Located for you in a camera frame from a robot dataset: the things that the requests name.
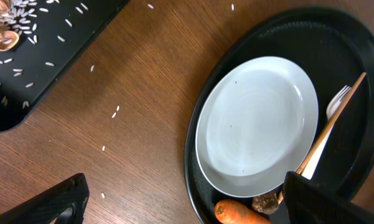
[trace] fork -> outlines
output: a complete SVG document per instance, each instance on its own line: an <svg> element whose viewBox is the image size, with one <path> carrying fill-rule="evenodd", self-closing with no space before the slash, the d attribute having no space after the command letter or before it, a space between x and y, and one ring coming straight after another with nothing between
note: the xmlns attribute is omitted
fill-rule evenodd
<svg viewBox="0 0 374 224"><path fill-rule="evenodd" d="M326 117L329 119L332 117L332 115L335 113L337 108L342 103L343 99L346 97L347 93L351 90L351 87L348 85L345 85L330 101L328 104L328 107L326 108ZM312 155L311 160L307 164L306 168L302 172L302 176L311 179L314 175L314 171L316 170L317 164L319 162L319 159L321 157L322 151L324 151L326 142L328 141L329 134L332 132L333 127L328 131L326 137L321 142L320 146L316 150L316 152Z"/></svg>

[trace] black plastic item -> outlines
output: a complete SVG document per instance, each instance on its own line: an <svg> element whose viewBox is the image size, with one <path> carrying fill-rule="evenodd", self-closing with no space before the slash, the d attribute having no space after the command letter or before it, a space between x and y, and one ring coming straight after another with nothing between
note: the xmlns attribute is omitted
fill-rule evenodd
<svg viewBox="0 0 374 224"><path fill-rule="evenodd" d="M374 224L374 214L319 190L295 172L286 174L283 195L291 224Z"/></svg>
<svg viewBox="0 0 374 224"><path fill-rule="evenodd" d="M44 99L66 71L72 66L87 47L98 37L101 31L115 18L129 0L83 0L86 10L80 1L66 0L60 4L44 4L49 12L39 11L40 3L35 8L36 18L28 17L37 24L34 32L38 36L36 45L22 34L16 47L8 52L0 52L0 60L13 58L12 62L0 64L0 132L7 131L20 124ZM75 7L84 10L80 14ZM70 27L65 19L72 23ZM60 35L66 41L61 42ZM54 63L54 67L45 63ZM14 77L13 68L23 69L23 74ZM7 106L2 104L4 96ZM22 109L24 101L29 108Z"/></svg>
<svg viewBox="0 0 374 224"><path fill-rule="evenodd" d="M81 224L90 192L84 174L76 174L0 215L0 224Z"/></svg>
<svg viewBox="0 0 374 224"><path fill-rule="evenodd" d="M200 111L211 90L230 70L262 56L289 59L306 71L319 102L316 136L327 122L325 109L333 96L367 72L336 122L312 182L350 199L374 163L374 37L363 24L337 10L310 7L281 13L249 31L223 56L195 105L185 143L184 172L190 201L203 223L218 223L214 206L231 197L215 190L200 171L195 153ZM252 198L234 199L251 206ZM285 204L269 219L287 223Z"/></svg>

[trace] black tray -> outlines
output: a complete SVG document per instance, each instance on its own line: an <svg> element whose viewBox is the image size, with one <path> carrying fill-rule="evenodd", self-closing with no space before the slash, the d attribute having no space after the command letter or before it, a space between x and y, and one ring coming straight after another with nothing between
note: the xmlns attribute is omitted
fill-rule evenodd
<svg viewBox="0 0 374 224"><path fill-rule="evenodd" d="M197 120L214 86L239 64L262 56L289 59L309 75L317 92L319 122L326 106L344 85L367 72L333 128L312 181L347 200L362 185L374 163L374 37L356 19L333 9L310 7L281 13L245 34L209 75L192 115L185 143L184 172L190 201L202 223L219 223L215 204L231 198L215 190L202 175L195 154ZM252 198L234 198L250 207ZM268 217L288 223L285 205Z"/></svg>
<svg viewBox="0 0 374 224"><path fill-rule="evenodd" d="M38 36L37 45L33 45L27 37L33 35L22 34L15 49L0 52L0 60L13 58L13 62L0 65L0 132L7 131L20 124L34 108L44 99L66 71L72 66L87 47L98 37L99 33L119 13L129 0L83 0L88 7L86 11L79 0L60 1L60 4L47 4L39 0L34 8L36 18L27 16L32 22L28 26L37 24L34 34ZM75 7L83 9L80 14ZM40 7L49 12L39 11ZM69 19L71 28L65 22ZM58 40L61 35L66 42ZM52 62L55 67L45 63ZM13 77L13 68L24 69L23 75ZM29 83L34 86L25 88ZM3 97L8 99L7 106L1 102ZM22 109L24 101L28 101L29 108Z"/></svg>

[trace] orange carrot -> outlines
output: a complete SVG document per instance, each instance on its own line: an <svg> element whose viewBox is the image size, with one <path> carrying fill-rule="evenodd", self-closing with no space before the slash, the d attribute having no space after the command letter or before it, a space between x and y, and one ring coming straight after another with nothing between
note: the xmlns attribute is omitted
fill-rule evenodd
<svg viewBox="0 0 374 224"><path fill-rule="evenodd" d="M243 204L234 200L221 200L216 204L215 214L223 224L271 224L271 222Z"/></svg>

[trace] black oval tray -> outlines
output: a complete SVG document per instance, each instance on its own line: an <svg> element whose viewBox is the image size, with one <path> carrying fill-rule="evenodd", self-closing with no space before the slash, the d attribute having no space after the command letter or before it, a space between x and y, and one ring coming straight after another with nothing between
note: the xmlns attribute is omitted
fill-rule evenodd
<svg viewBox="0 0 374 224"><path fill-rule="evenodd" d="M374 37L352 16L333 9L310 7L281 13L245 34L217 63L195 105L185 143L184 172L190 201L202 223L219 223L215 204L230 198L202 175L195 155L197 120L214 86L239 64L262 56L283 57L309 75L319 102L319 131L326 106L344 85L352 86L362 72L367 78L335 124L312 181L351 199L374 163ZM250 207L252 198L234 198ZM285 205L268 217L288 223Z"/></svg>

